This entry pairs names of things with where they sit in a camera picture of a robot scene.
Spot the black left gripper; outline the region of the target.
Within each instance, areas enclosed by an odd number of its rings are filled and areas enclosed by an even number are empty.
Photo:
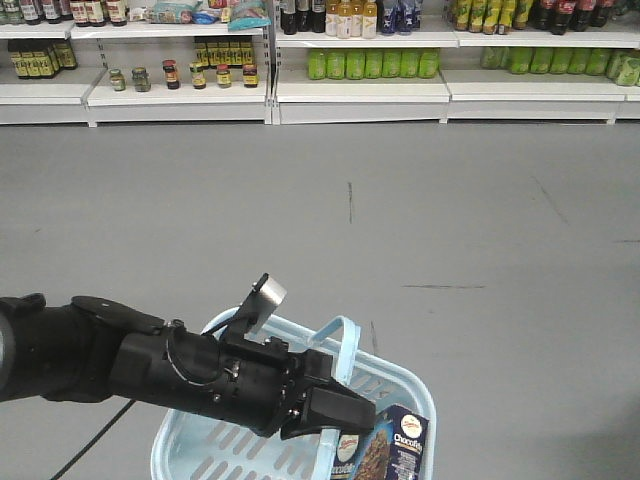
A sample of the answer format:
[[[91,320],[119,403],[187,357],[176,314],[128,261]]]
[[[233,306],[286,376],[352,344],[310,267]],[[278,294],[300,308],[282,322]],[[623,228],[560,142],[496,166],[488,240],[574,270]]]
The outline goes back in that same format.
[[[289,440],[327,429],[362,435],[376,423],[375,405],[332,377],[331,356],[291,352],[277,337],[258,343],[230,330],[217,339],[173,329],[165,356],[170,407],[262,437]]]

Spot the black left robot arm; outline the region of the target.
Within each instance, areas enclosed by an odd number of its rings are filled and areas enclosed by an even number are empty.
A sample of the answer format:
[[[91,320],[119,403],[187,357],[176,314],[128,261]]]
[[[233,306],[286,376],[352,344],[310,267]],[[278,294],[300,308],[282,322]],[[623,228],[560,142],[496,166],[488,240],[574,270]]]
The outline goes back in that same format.
[[[1,301],[1,397],[98,403],[114,396],[283,438],[338,428],[332,361],[231,331],[196,334],[106,299],[50,307],[40,294]]]

